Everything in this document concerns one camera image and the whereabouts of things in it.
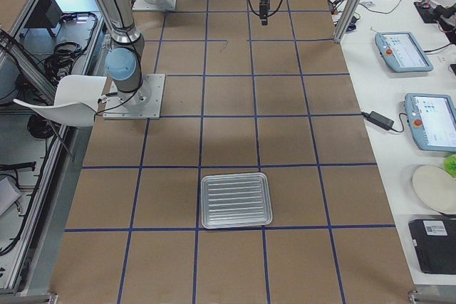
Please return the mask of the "ribbed metal tray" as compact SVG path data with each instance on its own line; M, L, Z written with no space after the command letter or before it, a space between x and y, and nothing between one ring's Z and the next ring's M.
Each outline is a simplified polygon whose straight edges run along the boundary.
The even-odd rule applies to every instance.
M228 229L273 221L267 176L262 172L209 175L201 181L202 225Z

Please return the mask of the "upper teach pendant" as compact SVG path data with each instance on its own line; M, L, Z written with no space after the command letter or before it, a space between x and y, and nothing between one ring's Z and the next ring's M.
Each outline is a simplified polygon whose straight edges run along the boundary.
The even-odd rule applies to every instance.
M432 63L411 32L377 33L375 44L385 63L396 73L433 70Z

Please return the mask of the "teach pendant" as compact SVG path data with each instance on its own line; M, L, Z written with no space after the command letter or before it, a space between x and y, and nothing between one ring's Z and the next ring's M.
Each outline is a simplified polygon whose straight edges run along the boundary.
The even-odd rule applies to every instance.
M396 73L433 70L432 63L411 32L377 33L375 44L385 63Z
M455 152L455 106L449 95L408 93L404 108L420 150Z

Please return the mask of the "black power adapter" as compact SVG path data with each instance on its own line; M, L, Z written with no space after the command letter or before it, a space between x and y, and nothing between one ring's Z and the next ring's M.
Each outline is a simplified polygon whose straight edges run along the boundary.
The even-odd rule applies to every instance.
M386 131L392 130L393 128L394 121L378 112L362 112L361 114L367 121Z

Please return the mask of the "lower teach pendant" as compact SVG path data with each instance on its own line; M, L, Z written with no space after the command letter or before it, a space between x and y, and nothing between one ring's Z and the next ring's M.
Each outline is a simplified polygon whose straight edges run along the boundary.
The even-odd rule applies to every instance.
M408 93L404 108L420 150L455 152L455 106L449 95Z

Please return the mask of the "white chair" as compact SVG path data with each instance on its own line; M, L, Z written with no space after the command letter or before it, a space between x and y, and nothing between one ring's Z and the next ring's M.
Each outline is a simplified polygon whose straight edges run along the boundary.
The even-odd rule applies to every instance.
M62 125L92 127L105 82L105 76L67 75L58 84L53 105L32 105L18 99L14 102Z

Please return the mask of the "green object beside plate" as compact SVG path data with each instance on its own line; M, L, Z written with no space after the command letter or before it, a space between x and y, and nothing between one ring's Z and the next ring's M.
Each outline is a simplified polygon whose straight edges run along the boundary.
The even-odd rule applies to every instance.
M456 154L451 154L444 159L443 168L451 177L456 177Z

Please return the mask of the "white plate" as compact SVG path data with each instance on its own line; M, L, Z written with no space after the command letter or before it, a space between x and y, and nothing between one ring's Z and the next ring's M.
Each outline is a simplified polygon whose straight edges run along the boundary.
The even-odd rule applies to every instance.
M423 165L415 170L412 183L424 204L444 215L455 215L455 179L445 170Z

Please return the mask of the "black laptop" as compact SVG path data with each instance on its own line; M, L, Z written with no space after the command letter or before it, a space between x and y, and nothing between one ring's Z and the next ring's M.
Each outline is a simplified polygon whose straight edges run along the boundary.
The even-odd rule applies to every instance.
M420 270L455 275L455 220L416 219L408 226Z

